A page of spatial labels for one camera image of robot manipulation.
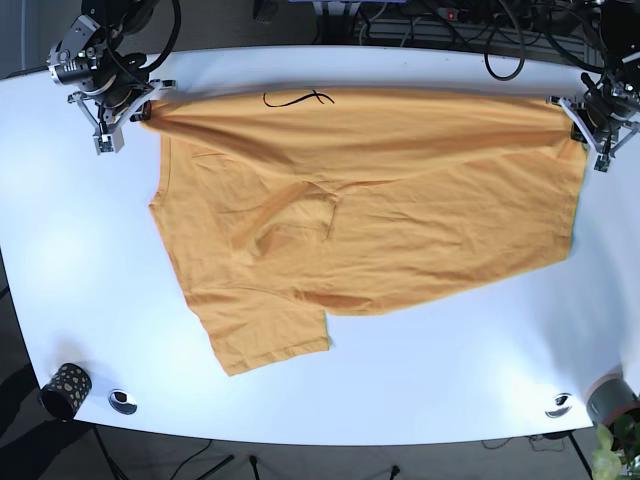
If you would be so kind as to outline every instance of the white table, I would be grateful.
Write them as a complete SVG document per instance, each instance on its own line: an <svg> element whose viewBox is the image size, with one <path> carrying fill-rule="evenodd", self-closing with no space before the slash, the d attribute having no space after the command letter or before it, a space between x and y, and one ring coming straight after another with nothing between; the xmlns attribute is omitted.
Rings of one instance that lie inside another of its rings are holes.
<svg viewBox="0 0 640 480"><path fill-rule="evenodd" d="M579 75L527 62L499 83L480 56L358 47L173 54L157 71L189 97L326 86L545 96L583 91ZM72 90L46 73L0 82L0 246L40 384L66 361L94 381L80 420L255 442L453 442L588 426L580 400L560 419L544 411L619 364L640 387L637 141L606 175L589 163L568 261L385 316L330 317L329 352L229 378L147 209L159 138L130 124L124 149L97 157L66 104ZM115 388L137 413L111 409Z"/></svg>

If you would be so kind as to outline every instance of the plant leaf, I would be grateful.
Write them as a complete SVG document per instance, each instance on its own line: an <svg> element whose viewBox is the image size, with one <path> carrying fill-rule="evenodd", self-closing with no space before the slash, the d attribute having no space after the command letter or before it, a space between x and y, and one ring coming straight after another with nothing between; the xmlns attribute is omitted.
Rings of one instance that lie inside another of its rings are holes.
<svg viewBox="0 0 640 480"><path fill-rule="evenodd" d="M621 469L622 462L611 450L593 452L593 480L616 480Z"/></svg>

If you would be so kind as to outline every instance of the round metal grommet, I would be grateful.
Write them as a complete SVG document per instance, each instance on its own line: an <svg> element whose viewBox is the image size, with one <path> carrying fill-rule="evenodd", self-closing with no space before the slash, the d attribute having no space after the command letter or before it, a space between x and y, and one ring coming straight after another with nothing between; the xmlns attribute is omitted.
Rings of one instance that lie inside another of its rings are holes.
<svg viewBox="0 0 640 480"><path fill-rule="evenodd" d="M553 397L553 405L555 408L551 408L544 412L549 418L560 418L571 410L572 402L571 402L571 394L570 393L559 393Z"/></svg>
<svg viewBox="0 0 640 480"><path fill-rule="evenodd" d="M112 390L109 393L109 405L118 413L132 415L138 410L136 399L130 393L122 390Z"/></svg>

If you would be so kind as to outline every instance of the polka dot cup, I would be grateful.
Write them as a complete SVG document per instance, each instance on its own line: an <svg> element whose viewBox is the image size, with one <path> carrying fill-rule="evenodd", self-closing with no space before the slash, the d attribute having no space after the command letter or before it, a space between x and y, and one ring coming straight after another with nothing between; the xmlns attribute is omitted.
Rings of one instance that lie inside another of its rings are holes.
<svg viewBox="0 0 640 480"><path fill-rule="evenodd" d="M87 372L73 363L65 363L47 383L38 399L42 406L59 420L71 420L91 391Z"/></svg>

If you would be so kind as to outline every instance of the green plant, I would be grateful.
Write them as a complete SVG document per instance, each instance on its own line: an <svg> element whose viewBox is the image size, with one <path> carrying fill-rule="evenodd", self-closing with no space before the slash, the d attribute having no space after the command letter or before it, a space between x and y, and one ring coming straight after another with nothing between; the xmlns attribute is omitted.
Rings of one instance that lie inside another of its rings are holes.
<svg viewBox="0 0 640 480"><path fill-rule="evenodd" d="M593 479L640 480L640 425L625 414L616 419L612 430L604 425L596 428L600 448L593 452Z"/></svg>

